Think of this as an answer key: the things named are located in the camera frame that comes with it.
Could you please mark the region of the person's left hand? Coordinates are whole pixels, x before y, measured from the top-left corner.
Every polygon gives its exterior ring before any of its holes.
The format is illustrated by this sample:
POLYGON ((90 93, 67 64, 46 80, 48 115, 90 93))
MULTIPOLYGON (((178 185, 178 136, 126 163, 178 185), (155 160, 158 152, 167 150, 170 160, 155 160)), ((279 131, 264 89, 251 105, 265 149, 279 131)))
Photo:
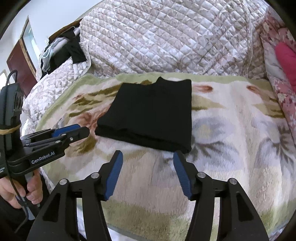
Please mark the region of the person's left hand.
MULTIPOLYGON (((32 179, 27 183, 28 194, 24 187, 16 180, 13 180, 16 190, 21 197, 27 197, 32 204, 39 204, 43 200, 42 181, 39 169, 36 169, 32 179)), ((20 209, 21 205, 16 199, 17 193, 14 190, 8 177, 1 179, 1 197, 8 202, 13 208, 20 209)))

